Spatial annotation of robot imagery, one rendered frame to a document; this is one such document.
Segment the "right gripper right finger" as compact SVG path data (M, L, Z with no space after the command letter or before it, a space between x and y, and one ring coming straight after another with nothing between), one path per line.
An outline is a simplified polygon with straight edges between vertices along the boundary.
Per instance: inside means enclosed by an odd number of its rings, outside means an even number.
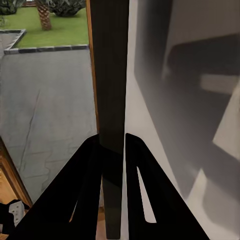
M210 240L145 142L125 135L129 240ZM156 223L145 220L139 168Z

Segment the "poster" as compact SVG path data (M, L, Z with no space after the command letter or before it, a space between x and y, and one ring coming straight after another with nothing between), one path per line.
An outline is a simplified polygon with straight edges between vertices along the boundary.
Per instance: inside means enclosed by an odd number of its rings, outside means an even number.
M121 239L130 0L89 0L106 238Z

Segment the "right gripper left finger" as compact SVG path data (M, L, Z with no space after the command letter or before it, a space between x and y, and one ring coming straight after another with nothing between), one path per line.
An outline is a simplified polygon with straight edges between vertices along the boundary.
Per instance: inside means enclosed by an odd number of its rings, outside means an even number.
M6 240L96 240L102 169L96 134L81 145Z

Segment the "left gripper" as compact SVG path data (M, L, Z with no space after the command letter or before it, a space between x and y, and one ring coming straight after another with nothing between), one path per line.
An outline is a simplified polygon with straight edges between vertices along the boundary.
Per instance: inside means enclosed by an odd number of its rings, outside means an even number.
M9 233L16 228L14 223L14 214L9 212L9 206L16 202L18 202L17 199L12 200L8 204L0 203L0 224L3 224L2 234L9 235ZM26 211L31 209L27 204L23 204Z

